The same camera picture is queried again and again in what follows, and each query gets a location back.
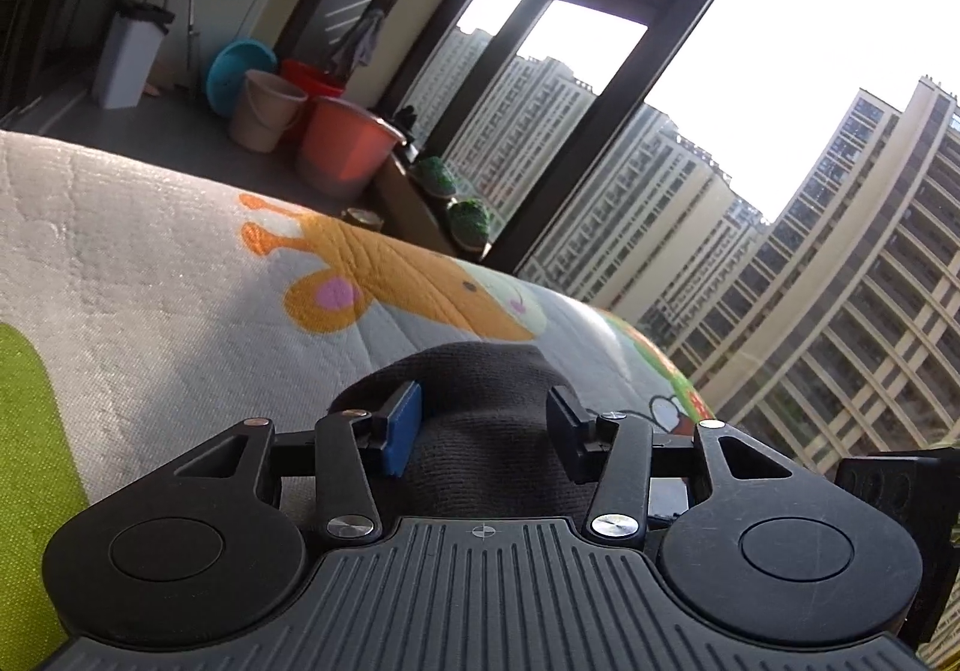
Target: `high-rise building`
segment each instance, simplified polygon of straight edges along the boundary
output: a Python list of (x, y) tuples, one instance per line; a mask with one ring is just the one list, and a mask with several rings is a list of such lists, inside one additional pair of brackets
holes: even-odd
[(861, 91), (784, 213), (664, 343), (724, 420), (822, 473), (960, 435), (960, 118)]
[(937, 630), (918, 654), (930, 668), (956, 668), (960, 663), (960, 586), (954, 586)]
[(673, 342), (768, 229), (760, 211), (736, 198), (664, 293), (643, 313), (638, 327), (655, 342)]
[(709, 154), (643, 105), (520, 275), (637, 323), (661, 292), (681, 310), (705, 293), (759, 226)]
[(517, 56), (464, 123), (445, 161), (487, 203), (493, 238), (594, 98), (563, 62)]
[(405, 100), (416, 107), (413, 136), (417, 143), (426, 142), (492, 39), (493, 35), (483, 29), (467, 34), (455, 26), (434, 51)]

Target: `sky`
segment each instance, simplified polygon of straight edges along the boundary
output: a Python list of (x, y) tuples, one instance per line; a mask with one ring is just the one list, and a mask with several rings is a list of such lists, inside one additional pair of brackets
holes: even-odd
[[(464, 31), (496, 31), (520, 0), (474, 0)], [(647, 101), (774, 220), (867, 89), (902, 109), (920, 75), (960, 92), (960, 0), (716, 0)], [(601, 92), (644, 31), (554, 2), (521, 55), (552, 56)]]

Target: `pink cheek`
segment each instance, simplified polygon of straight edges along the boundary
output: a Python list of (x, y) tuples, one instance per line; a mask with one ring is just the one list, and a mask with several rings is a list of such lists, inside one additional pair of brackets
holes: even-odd
[(323, 282), (314, 292), (313, 301), (325, 311), (340, 311), (349, 308), (360, 299), (360, 289), (346, 278), (336, 276)]

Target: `dark gray fabric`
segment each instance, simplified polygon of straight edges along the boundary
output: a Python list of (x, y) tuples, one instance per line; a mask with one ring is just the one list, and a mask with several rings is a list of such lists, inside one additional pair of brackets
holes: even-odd
[(546, 432), (547, 393), (572, 388), (539, 348), (427, 349), (349, 387), (330, 412), (375, 411), (404, 381), (424, 391), (424, 424), (403, 477), (371, 480), (385, 527), (398, 516), (583, 519), (595, 487), (566, 479)]

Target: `potted plant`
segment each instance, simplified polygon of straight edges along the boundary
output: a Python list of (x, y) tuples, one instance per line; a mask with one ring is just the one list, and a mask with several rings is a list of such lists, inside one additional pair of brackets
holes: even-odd
[(490, 212), (479, 199), (455, 202), (446, 210), (450, 236), (462, 249), (482, 252), (490, 241)]
[(440, 200), (450, 200), (456, 196), (457, 182), (439, 156), (417, 159), (411, 164), (407, 175), (427, 196)]

